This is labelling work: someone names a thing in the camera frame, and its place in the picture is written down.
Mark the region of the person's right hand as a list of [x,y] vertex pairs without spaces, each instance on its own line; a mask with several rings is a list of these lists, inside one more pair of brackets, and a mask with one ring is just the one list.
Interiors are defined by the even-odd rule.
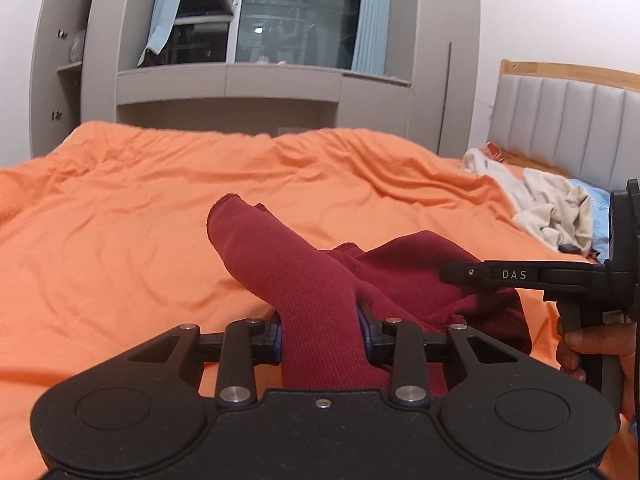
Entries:
[[636,377],[636,323],[611,324],[566,330],[562,318],[556,323],[561,337],[556,346],[555,359],[562,372],[584,382],[588,374],[579,364],[581,356],[602,354],[615,356],[624,372],[623,396],[620,410],[626,417],[636,414],[634,407],[634,378]]

